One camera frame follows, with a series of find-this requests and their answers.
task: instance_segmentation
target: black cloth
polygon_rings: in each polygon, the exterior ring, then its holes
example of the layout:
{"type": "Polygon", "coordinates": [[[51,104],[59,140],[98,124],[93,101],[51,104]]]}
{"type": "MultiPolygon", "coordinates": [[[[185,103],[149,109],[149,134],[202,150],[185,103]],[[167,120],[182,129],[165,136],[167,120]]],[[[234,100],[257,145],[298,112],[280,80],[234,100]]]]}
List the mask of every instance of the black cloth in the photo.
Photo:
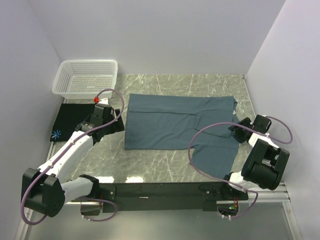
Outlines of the black cloth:
{"type": "Polygon", "coordinates": [[[77,125],[92,114],[94,109],[94,103],[62,103],[52,127],[50,142],[68,141],[77,125]]]}

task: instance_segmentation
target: laundry basket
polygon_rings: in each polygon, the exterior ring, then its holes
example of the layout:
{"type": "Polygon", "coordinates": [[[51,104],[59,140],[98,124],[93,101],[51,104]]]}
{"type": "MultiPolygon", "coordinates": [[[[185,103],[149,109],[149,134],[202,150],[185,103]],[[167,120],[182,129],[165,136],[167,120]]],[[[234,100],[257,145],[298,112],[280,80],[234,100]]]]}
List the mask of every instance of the laundry basket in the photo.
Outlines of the laundry basket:
{"type": "MultiPolygon", "coordinates": [[[[118,63],[115,60],[66,60],[55,75],[52,92],[66,99],[93,99],[103,89],[114,89],[118,63]]],[[[100,98],[111,98],[112,92],[100,98]]]]}

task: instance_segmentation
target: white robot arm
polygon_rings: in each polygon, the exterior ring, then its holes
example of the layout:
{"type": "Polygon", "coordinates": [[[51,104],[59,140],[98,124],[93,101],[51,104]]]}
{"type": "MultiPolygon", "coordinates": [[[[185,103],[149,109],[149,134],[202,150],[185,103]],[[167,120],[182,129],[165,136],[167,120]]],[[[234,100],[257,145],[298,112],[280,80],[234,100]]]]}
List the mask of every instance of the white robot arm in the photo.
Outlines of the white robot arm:
{"type": "MultiPolygon", "coordinates": [[[[271,120],[265,116],[257,115],[254,122],[251,122],[249,118],[245,118],[239,124],[265,134],[271,125],[271,120]]],[[[231,183],[229,184],[239,191],[251,188],[270,190],[277,188],[290,153],[274,144],[267,136],[251,133],[239,127],[232,126],[229,129],[234,131],[233,136],[239,143],[247,141],[252,150],[242,170],[232,172],[226,175],[224,179],[241,186],[240,188],[231,183]]]]}

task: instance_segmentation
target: marble table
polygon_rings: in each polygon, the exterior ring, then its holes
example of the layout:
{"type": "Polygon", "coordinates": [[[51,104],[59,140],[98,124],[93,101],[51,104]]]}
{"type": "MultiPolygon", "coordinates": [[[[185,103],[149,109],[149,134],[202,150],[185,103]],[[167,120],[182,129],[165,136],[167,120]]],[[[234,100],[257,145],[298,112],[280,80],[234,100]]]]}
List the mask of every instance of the marble table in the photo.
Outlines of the marble table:
{"type": "MultiPolygon", "coordinates": [[[[127,104],[130,93],[222,97],[234,96],[238,105],[236,114],[241,120],[255,117],[243,75],[218,74],[125,74],[118,75],[115,89],[122,93],[126,106],[122,118],[127,118],[127,104]]],[[[68,100],[67,103],[92,103],[92,100],[68,100]]],[[[121,108],[121,101],[112,95],[109,104],[121,108]]],[[[52,154],[64,142],[54,144],[52,154]]],[[[187,150],[125,150],[125,132],[104,136],[70,170],[62,182],[76,179],[81,174],[98,177],[100,182],[203,182],[209,181],[197,173],[189,164],[187,150]]],[[[241,170],[251,147],[240,145],[232,171],[241,170]]]]}

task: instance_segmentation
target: purple cable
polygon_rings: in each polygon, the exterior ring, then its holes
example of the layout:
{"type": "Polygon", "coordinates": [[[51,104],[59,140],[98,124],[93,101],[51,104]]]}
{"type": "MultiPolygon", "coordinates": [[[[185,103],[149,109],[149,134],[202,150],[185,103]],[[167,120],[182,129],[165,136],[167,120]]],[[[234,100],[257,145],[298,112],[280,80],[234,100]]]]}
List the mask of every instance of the purple cable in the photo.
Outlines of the purple cable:
{"type": "Polygon", "coordinates": [[[108,200],[104,200],[104,199],[95,199],[95,198],[90,198],[90,197],[85,197],[85,196],[82,196],[81,198],[85,199],[85,200],[89,200],[89,201],[104,202],[104,203],[107,203],[107,204],[111,204],[114,207],[114,213],[111,216],[109,216],[109,217],[107,217],[105,219],[92,219],[92,218],[89,218],[87,216],[83,216],[84,219],[87,219],[87,220],[89,220],[91,222],[104,222],[104,221],[110,220],[118,212],[118,206],[112,201],[108,201],[108,200]]]}
{"type": "Polygon", "coordinates": [[[278,140],[276,138],[273,138],[273,137],[269,136],[270,139],[275,140],[275,141],[277,141],[279,143],[282,143],[282,144],[290,144],[290,143],[292,143],[292,141],[294,139],[294,136],[293,136],[292,131],[290,130],[290,128],[288,127],[287,124],[285,124],[283,121],[281,121],[280,119],[275,118],[273,116],[265,116],[265,117],[268,118],[268,119],[274,119],[274,120],[278,121],[279,123],[281,123],[283,126],[285,126],[285,128],[288,130],[288,132],[290,134],[290,141],[282,141],[282,140],[278,140]]]}
{"type": "MultiPolygon", "coordinates": [[[[276,119],[276,118],[270,117],[270,116],[267,116],[267,118],[272,118],[272,119],[275,119],[275,120],[279,121],[280,123],[282,123],[282,124],[288,129],[289,134],[290,134],[290,141],[289,141],[288,143],[283,142],[283,141],[280,141],[280,140],[277,140],[277,139],[275,139],[275,138],[271,138],[271,137],[269,137],[269,138],[270,138],[270,139],[273,139],[273,140],[275,140],[275,141],[278,141],[278,142],[280,142],[280,143],[290,144],[290,143],[292,142],[292,140],[293,140],[293,135],[292,135],[292,132],[291,132],[290,128],[289,128],[284,122],[280,121],[279,119],[276,119]]],[[[245,130],[248,130],[248,131],[250,131],[250,132],[252,132],[252,133],[255,133],[255,134],[258,134],[258,135],[261,135],[261,136],[264,136],[264,137],[268,137],[268,135],[267,135],[267,134],[260,133],[260,132],[257,132],[257,131],[255,131],[255,130],[252,130],[251,128],[248,128],[248,127],[246,127],[246,126],[243,126],[243,125],[240,125],[240,124],[237,124],[237,123],[233,123],[233,122],[219,122],[219,123],[211,124],[211,125],[209,125],[209,126],[204,127],[203,129],[201,129],[200,131],[198,131],[198,132],[196,133],[196,135],[194,135],[193,138],[192,138],[191,141],[190,141],[190,144],[189,144],[189,147],[188,147],[188,158],[189,158],[189,162],[190,162],[190,165],[191,165],[199,174],[201,174],[202,176],[205,176],[205,177],[207,177],[207,178],[209,178],[209,179],[213,179],[213,180],[216,180],[216,181],[220,181],[220,182],[223,182],[223,183],[226,183],[226,184],[231,184],[231,185],[236,186],[236,187],[238,187],[238,188],[240,188],[240,189],[242,189],[242,190],[244,190],[244,191],[246,191],[246,192],[255,193],[255,198],[254,198],[252,204],[251,204],[246,210],[244,210],[243,212],[241,212],[240,214],[230,217],[230,218],[233,219],[233,218],[238,218],[238,217],[242,216],[243,214],[247,213],[247,212],[254,206],[254,204],[257,202],[257,199],[258,199],[258,195],[259,195],[258,192],[257,192],[257,191],[254,191],[254,190],[245,189],[245,188],[242,187],[241,185],[236,184],[236,183],[234,183],[234,182],[231,182],[231,181],[228,181],[228,180],[224,180],[224,179],[220,179],[220,178],[217,178],[217,177],[214,177],[214,176],[211,176],[211,175],[209,175],[209,174],[206,174],[206,173],[202,172],[202,171],[199,170],[199,169],[194,165],[194,163],[192,162],[192,157],[191,157],[191,153],[190,153],[191,147],[192,147],[192,143],[195,141],[195,139],[197,138],[197,136],[198,136],[200,133],[202,133],[203,131],[205,131],[205,130],[207,130],[207,129],[210,129],[210,128],[216,127],[216,126],[220,126],[220,125],[233,125],[233,126],[243,128],[243,129],[245,129],[245,130]]]]}
{"type": "MultiPolygon", "coordinates": [[[[119,95],[119,97],[120,97],[120,99],[121,99],[121,102],[122,102],[122,108],[121,108],[120,113],[119,113],[112,121],[110,121],[110,122],[108,122],[108,123],[106,123],[106,124],[104,124],[104,125],[101,125],[101,126],[92,128],[92,129],[84,132],[83,134],[81,134],[81,135],[78,136],[77,138],[75,138],[75,139],[73,140],[73,143],[70,143],[70,144],[56,157],[56,159],[52,162],[52,166],[54,166],[54,165],[63,157],[63,155],[65,155],[66,152],[74,145],[74,143],[76,143],[79,139],[81,139],[82,137],[86,136],[86,135],[89,134],[89,133],[92,133],[92,132],[94,132],[94,131],[96,131],[96,130],[102,129],[102,128],[104,128],[104,127],[107,127],[107,126],[113,124],[115,121],[118,120],[118,118],[120,118],[120,116],[122,115],[122,113],[124,112],[124,109],[125,109],[125,100],[124,100],[124,98],[122,97],[122,95],[121,95],[120,92],[118,92],[118,91],[116,91],[116,90],[114,90],[114,89],[111,89],[111,88],[107,88],[107,89],[105,89],[105,90],[100,91],[96,96],[98,97],[100,94],[102,94],[103,92],[106,92],[106,91],[112,91],[112,92],[115,92],[116,94],[119,95]]],[[[32,225],[32,226],[37,225],[37,224],[41,223],[41,222],[46,218],[46,216],[47,216],[47,215],[44,215],[40,220],[35,221],[35,222],[29,221],[29,220],[26,218],[26,215],[25,215],[25,204],[26,204],[27,197],[28,197],[31,189],[33,188],[33,186],[34,186],[34,185],[37,183],[37,181],[39,181],[39,179],[40,179],[43,175],[45,175],[50,169],[51,169],[51,166],[48,166],[43,172],[41,172],[41,173],[33,180],[33,182],[29,185],[29,187],[26,189],[26,191],[25,191],[25,193],[24,193],[24,195],[23,195],[23,197],[22,197],[21,205],[20,205],[20,214],[21,214],[22,220],[23,220],[26,224],[28,224],[28,225],[32,225]]],[[[101,199],[93,199],[93,200],[94,200],[94,201],[97,201],[97,202],[105,202],[105,200],[102,201],[101,199]]]]}

